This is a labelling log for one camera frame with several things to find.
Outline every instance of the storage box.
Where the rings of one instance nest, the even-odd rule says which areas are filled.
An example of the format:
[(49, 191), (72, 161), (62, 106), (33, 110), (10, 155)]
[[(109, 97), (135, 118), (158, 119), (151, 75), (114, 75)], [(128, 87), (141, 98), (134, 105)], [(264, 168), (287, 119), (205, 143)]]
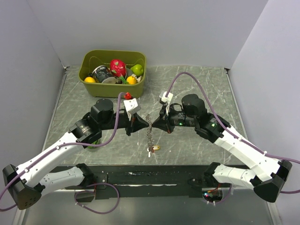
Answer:
[[(110, 67), (113, 59), (123, 61), (127, 68), (135, 64), (141, 64), (144, 68), (142, 79), (137, 84), (109, 84), (109, 83), (88, 83), (84, 79), (96, 67), (106, 65)], [(115, 50), (94, 50), (87, 53), (83, 59), (79, 80), (84, 84), (88, 93), (94, 97), (113, 97), (117, 98), (120, 92), (129, 92), (133, 97), (138, 98), (143, 93), (144, 82), (146, 79), (146, 57), (140, 52), (132, 51), (115, 51)]]

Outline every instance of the white wall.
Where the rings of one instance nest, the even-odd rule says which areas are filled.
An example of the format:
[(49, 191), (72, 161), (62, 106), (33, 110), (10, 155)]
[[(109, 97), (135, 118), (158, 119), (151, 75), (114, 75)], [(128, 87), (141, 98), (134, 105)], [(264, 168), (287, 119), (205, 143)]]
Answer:
[[(230, 80), (249, 139), (274, 155), (300, 159), (300, 1), (269, 0), (238, 55)], [(300, 189), (293, 165), (284, 190)], [(284, 225), (300, 224), (300, 194), (281, 194)]]
[[(43, 146), (63, 67), (26, 0), (0, 0), (0, 168), (18, 165)], [(0, 176), (0, 190), (4, 188)], [(9, 194), (0, 207), (11, 206)], [(10, 225), (15, 210), (0, 212)]]
[(93, 49), (231, 68), (267, 0), (28, 0), (65, 66)]

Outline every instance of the marble table top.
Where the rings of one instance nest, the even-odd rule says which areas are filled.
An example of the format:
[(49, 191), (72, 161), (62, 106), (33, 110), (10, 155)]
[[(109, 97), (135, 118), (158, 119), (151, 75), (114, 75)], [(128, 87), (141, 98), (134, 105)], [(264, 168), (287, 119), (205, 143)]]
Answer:
[[(78, 80), (79, 66), (67, 68), (66, 80), (59, 98), (58, 106), (46, 140), (46, 148), (56, 142), (70, 126), (90, 111), (99, 98), (88, 94), (84, 85)], [(179, 72), (195, 75), (208, 95), (218, 115), (230, 122), (241, 134), (242, 125), (239, 113), (223, 68), (159, 66), (147, 68), (144, 93), (140, 97), (142, 106), (139, 115), (144, 119), (149, 113), (151, 121), (159, 114), (161, 104), (158, 96), (167, 90), (171, 80)], [(173, 101), (181, 103), (186, 94), (197, 94), (204, 99), (196, 83), (187, 75), (182, 75), (174, 84), (171, 93)], [(116, 108), (116, 99), (111, 99)], [(106, 141), (112, 131), (103, 131), (101, 142)], [(220, 162), (225, 165), (242, 165), (236, 157), (222, 148), (199, 137), (192, 127), (175, 127), (172, 134), (153, 128), (154, 144), (160, 146), (151, 157), (147, 153), (146, 129), (132, 133), (130, 137), (124, 129), (117, 130), (110, 144), (97, 149), (85, 149), (65, 159), (63, 165), (209, 165)]]

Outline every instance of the lemon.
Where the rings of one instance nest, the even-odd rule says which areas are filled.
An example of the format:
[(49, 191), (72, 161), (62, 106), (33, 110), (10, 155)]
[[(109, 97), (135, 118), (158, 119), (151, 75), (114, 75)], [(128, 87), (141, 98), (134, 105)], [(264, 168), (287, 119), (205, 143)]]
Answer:
[(136, 79), (135, 79), (133, 76), (127, 77), (126, 81), (127, 81), (129, 84), (136, 84), (136, 83), (137, 83)]
[(87, 78), (84, 79), (85, 82), (88, 82), (88, 83), (96, 83), (95, 79), (88, 76)]

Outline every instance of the white plastic part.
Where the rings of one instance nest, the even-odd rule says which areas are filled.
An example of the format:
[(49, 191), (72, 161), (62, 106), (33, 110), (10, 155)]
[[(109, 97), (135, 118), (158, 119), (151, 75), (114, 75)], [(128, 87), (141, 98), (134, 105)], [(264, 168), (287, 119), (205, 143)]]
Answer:
[(124, 106), (128, 115), (129, 120), (131, 116), (141, 110), (141, 106), (138, 104), (136, 98), (131, 100), (124, 100)]
[[(74, 143), (76, 142), (77, 138), (72, 134), (66, 132), (56, 143), (51, 145), (49, 148), (47, 148), (42, 153), (35, 156), (33, 159), (27, 161), (26, 163), (18, 165), (17, 174), (21, 173), (26, 167), (28, 167), (30, 164), (32, 164), (34, 161), (36, 161), (38, 158), (40, 158), (42, 155), (47, 153), (53, 148), (56, 148), (56, 146), (63, 144), (63, 143)], [(60, 148), (59, 150), (54, 151), (46, 158), (42, 159), (40, 162), (38, 162), (35, 166), (33, 166), (29, 172), (25, 173), (23, 176), (20, 177), (20, 179), (26, 179), (26, 185), (33, 188), (35, 187), (42, 178), (48, 174), (52, 169), (54, 169), (56, 166), (58, 166), (65, 158), (67, 158), (70, 155), (76, 154), (80, 150), (83, 150), (83, 146), (81, 145), (69, 145), (63, 148)]]
[[(240, 136), (240, 134), (233, 128), (228, 128), (231, 132)], [(224, 148), (233, 154), (236, 158), (246, 164), (258, 176), (261, 181), (272, 179), (271, 174), (277, 173), (280, 165), (278, 159), (269, 158), (254, 150), (247, 144), (235, 139), (227, 131), (222, 133), (223, 138), (218, 138), (215, 144)]]
[(69, 186), (77, 186), (83, 179), (84, 176), (81, 169), (76, 166), (62, 172), (49, 173), (40, 181), (40, 184), (45, 186), (42, 196)]
[(255, 175), (256, 174), (252, 170), (238, 169), (221, 164), (215, 169), (215, 173), (212, 176), (219, 183), (230, 183), (253, 189), (250, 180), (253, 179)]
[(161, 101), (166, 103), (167, 106), (165, 108), (166, 114), (169, 115), (169, 111), (170, 111), (170, 104), (173, 98), (173, 94), (169, 93), (168, 97), (166, 97), (167, 92), (165, 91), (163, 94), (160, 94), (159, 96), (161, 97)]

